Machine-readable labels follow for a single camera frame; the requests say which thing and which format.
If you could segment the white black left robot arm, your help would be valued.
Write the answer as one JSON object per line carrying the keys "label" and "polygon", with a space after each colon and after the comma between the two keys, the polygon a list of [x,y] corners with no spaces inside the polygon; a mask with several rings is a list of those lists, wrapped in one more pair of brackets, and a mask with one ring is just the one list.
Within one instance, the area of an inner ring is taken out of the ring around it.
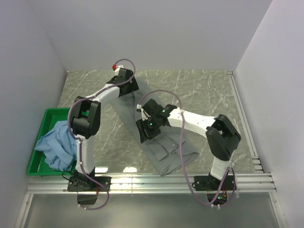
{"label": "white black left robot arm", "polygon": [[135,71],[114,65],[114,77],[99,91],[83,97],[78,96],[68,113],[68,127],[76,140],[76,170],[70,183],[90,191],[100,185],[95,180],[93,158],[94,140],[100,128],[102,106],[121,96],[138,90]]}

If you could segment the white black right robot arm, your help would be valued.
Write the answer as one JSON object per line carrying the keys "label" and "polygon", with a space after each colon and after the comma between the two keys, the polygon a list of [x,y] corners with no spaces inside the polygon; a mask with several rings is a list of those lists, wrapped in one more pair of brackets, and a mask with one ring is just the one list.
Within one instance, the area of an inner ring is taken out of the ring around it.
{"label": "white black right robot arm", "polygon": [[203,116],[171,104],[162,107],[153,99],[145,105],[137,104],[136,109],[141,113],[141,118],[136,121],[141,143],[158,136],[162,126],[184,128],[205,137],[214,156],[209,176],[204,183],[205,189],[219,190],[225,186],[225,171],[241,141],[239,132],[227,116]]}

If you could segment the grey long sleeve shirt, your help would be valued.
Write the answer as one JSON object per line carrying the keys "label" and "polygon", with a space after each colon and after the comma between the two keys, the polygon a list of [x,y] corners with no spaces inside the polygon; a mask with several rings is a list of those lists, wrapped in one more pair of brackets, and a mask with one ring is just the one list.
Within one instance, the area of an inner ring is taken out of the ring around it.
{"label": "grey long sleeve shirt", "polygon": [[181,130],[164,126],[161,127],[161,133],[158,136],[144,143],[140,142],[140,134],[135,122],[141,119],[141,114],[136,111],[136,105],[152,90],[140,78],[137,79],[137,84],[138,90],[113,100],[111,105],[157,172],[165,176],[181,168],[179,151]]}

